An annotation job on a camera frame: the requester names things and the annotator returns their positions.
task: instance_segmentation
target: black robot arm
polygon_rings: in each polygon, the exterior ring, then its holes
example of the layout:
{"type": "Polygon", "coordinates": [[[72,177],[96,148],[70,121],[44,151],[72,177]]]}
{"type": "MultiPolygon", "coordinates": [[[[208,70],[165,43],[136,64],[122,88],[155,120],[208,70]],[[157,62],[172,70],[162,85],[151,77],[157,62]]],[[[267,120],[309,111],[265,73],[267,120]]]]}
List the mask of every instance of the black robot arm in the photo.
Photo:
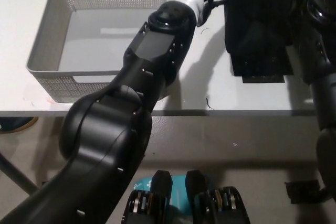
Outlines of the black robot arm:
{"type": "Polygon", "coordinates": [[[336,200],[336,0],[294,0],[291,25],[321,129],[319,171],[336,200]]]}
{"type": "Polygon", "coordinates": [[[210,14],[211,9],[203,13],[204,5],[212,2],[166,2],[149,16],[113,81],[67,114],[60,136],[65,168],[1,224],[108,220],[144,157],[160,93],[175,80],[196,26],[210,14]]]}

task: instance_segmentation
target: black cloth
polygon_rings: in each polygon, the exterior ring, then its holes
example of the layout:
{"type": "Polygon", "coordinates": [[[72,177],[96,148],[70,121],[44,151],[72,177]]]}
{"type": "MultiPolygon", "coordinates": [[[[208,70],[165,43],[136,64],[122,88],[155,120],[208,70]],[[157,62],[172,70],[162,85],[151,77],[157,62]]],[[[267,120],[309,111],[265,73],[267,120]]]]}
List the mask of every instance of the black cloth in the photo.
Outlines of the black cloth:
{"type": "Polygon", "coordinates": [[[229,53],[256,52],[290,43],[291,0],[226,0],[225,43],[229,53]]]}

